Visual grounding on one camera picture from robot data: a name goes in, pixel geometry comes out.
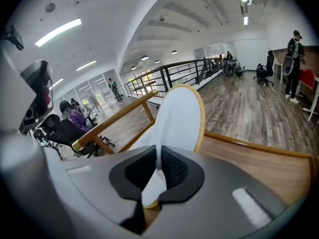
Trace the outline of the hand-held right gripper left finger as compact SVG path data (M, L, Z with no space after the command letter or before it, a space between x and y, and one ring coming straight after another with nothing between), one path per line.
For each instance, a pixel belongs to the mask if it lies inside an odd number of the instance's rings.
M142 191L155 171L156 147L73 159L63 166L80 194L105 218L135 234L146 229Z

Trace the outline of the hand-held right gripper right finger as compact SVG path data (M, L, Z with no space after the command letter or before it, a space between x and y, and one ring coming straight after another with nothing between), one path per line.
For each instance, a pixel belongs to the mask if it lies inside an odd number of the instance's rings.
M148 238L274 238L283 227L283 201L236 165L164 146L167 190Z

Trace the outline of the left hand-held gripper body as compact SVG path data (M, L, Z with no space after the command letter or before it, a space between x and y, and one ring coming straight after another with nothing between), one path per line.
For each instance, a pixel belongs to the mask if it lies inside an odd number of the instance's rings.
M35 92L35 98L19 127L20 133L27 133L35 129L52 111L53 94L51 74L52 69L45 60L35 61L20 73L29 87Z

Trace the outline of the white rounded piece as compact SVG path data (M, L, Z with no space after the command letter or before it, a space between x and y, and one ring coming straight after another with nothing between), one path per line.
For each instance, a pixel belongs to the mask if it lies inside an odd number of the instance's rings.
M198 91L187 84L173 87L164 97L156 121L147 129L130 150L156 146L155 171L142 191L142 205L153 208L159 196L168 189L168 175L164 172L162 146L177 147L197 152L205 131L205 107Z

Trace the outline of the black mesh chair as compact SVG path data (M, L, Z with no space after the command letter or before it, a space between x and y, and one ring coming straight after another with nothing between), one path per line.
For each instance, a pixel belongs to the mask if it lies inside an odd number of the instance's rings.
M53 147L54 145L48 137L54 133L54 127L60 122L60 117L56 114L48 115L44 121L33 131L33 137L43 147Z

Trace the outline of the black office chair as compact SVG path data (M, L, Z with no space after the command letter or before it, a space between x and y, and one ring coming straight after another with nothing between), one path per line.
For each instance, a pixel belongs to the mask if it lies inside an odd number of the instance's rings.
M274 65L274 53L272 50L268 51L267 63L266 65L258 64L256 69L256 76L253 79L257 79L257 83L263 83L263 87L268 88L269 84L274 86L274 83L269 80L270 77L273 77L273 65Z
M54 133L51 134L48 139L63 145L69 146L75 155L88 155L88 158L92 155L99 156L100 146L93 140L88 142L81 150L75 150L72 144L75 143L85 133L78 129L70 120L64 119L56 124L54 127Z

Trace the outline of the gold wooden shoe rack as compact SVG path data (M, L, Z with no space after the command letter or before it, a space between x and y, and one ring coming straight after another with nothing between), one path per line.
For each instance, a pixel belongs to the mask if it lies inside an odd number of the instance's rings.
M283 226L298 211L315 180L313 157L309 154L252 146L205 131L200 149L194 153L230 162L272 190L286 205L282 213ZM96 211L80 194L69 175L68 178L76 191L72 198L76 213L83 225L88 225L81 233L84 238L206 239L148 238L147 229L160 213L159 203L150 209L143 206L146 229L140 235L135 234Z

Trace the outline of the black metal railing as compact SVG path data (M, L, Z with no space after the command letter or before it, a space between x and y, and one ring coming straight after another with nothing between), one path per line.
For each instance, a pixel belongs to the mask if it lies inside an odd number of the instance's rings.
M163 98L171 88L177 85L187 84L199 89L221 73L221 59L203 58L135 73L124 86L127 94L132 97L158 91L157 97Z

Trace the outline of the grey office chair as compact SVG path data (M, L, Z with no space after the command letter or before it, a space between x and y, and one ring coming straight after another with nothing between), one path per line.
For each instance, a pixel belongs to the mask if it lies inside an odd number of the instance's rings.
M221 66L226 76L242 76L246 72L246 67L241 66L238 60L221 60Z

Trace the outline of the white table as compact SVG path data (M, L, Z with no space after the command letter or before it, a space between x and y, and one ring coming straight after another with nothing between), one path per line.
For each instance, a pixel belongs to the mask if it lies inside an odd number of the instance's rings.
M307 122L311 121L313 115L318 116L317 124L319 124L319 112L315 111L316 105L317 105L317 101L319 99L319 77L315 77L315 82L316 82L317 86L316 86L315 95L314 95L314 98L313 98L313 101L312 101L312 105L311 105L311 107L309 109L303 108L303 112L309 113L309 116L307 118Z

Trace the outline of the red table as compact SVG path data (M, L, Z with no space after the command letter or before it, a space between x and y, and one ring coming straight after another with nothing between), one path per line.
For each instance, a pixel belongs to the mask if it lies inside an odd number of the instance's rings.
M316 77L316 74L314 74L310 69L301 70L299 82L300 84L304 84L308 88L313 89L315 86Z

